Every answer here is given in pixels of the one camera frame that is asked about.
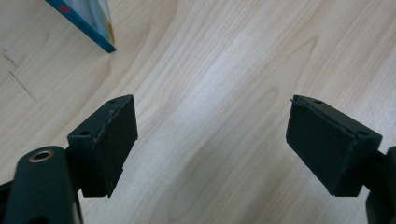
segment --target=black 3d-printed part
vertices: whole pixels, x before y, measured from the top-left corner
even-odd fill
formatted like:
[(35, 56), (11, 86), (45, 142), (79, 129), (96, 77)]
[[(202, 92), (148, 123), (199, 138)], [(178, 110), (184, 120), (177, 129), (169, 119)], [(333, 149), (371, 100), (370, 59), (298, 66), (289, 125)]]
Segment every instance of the black 3d-printed part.
[(356, 197), (382, 136), (319, 100), (294, 95), (287, 142), (331, 195)]
[(4, 215), (6, 213), (6, 207), (8, 202), (8, 196), (11, 192), (11, 184), (9, 181), (6, 184), (0, 186), (0, 223), (3, 223)]
[(137, 140), (134, 97), (108, 101), (67, 136), (66, 150), (84, 197), (111, 196)]
[(396, 223), (396, 147), (391, 147), (388, 150), (385, 158), (385, 177), (388, 183), (389, 195), (392, 200), (393, 217), (390, 223)]
[(393, 208), (389, 204), (378, 199), (373, 192), (370, 192), (366, 200), (367, 220), (370, 224), (388, 224), (394, 214)]
[(81, 223), (64, 149), (42, 147), (18, 162), (5, 224)]

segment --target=screw hole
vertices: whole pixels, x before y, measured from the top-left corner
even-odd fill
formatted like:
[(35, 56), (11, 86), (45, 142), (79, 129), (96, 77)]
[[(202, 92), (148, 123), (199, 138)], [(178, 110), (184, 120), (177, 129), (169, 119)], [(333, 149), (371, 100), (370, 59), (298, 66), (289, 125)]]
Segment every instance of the screw hole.
[(29, 161), (30, 162), (46, 161), (47, 159), (51, 158), (52, 156), (53, 156), (52, 150), (39, 151), (39, 152), (33, 154), (30, 157)]
[(368, 133), (367, 133), (367, 132), (364, 132), (364, 131), (358, 131), (358, 133), (359, 133), (360, 135), (368, 135)]
[(84, 132), (81, 132), (80, 134), (85, 136), (85, 135), (89, 135), (90, 133), (91, 133), (90, 131), (84, 131)]

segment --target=wooden table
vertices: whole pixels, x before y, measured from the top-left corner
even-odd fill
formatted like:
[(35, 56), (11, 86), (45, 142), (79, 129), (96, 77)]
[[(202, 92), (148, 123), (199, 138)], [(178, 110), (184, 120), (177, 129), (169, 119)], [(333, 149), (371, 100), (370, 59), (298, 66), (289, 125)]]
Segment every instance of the wooden table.
[(396, 1), (109, 0), (105, 53), (44, 0), (0, 0), (0, 182), (106, 100), (139, 140), (97, 223), (365, 223), (287, 145), (290, 98), (318, 98), (396, 145)]

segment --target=book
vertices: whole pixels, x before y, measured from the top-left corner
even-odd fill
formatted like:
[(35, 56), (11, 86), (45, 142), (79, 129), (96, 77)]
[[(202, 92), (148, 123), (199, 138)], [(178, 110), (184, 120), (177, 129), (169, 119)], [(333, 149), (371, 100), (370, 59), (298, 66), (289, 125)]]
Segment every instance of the book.
[(46, 0), (108, 53), (116, 50), (107, 0)]

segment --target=pencil mark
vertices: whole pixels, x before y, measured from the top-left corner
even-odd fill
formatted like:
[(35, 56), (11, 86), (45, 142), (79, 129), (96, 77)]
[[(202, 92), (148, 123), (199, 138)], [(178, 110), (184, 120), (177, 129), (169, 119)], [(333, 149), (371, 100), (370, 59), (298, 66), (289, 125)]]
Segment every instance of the pencil mark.
[(9, 61), (15, 68), (18, 68), (18, 65), (14, 62), (14, 60), (11, 59), (11, 57), (9, 57), (7, 51), (3, 47), (1, 47), (0, 49), (1, 49), (1, 54), (3, 55), (3, 57), (7, 61)]
[(32, 93), (30, 93), (30, 92), (26, 89), (25, 86), (23, 86), (23, 84), (20, 82), (20, 80), (19, 80), (11, 71), (9, 71), (9, 73), (12, 75), (12, 77), (14, 77), (14, 79), (18, 82), (18, 84), (20, 84), (20, 85), (23, 87), (23, 89), (24, 89), (24, 90), (26, 91), (26, 93), (30, 96), (30, 98), (31, 98), (33, 101), (35, 101), (35, 103), (37, 103), (37, 99), (33, 96)]

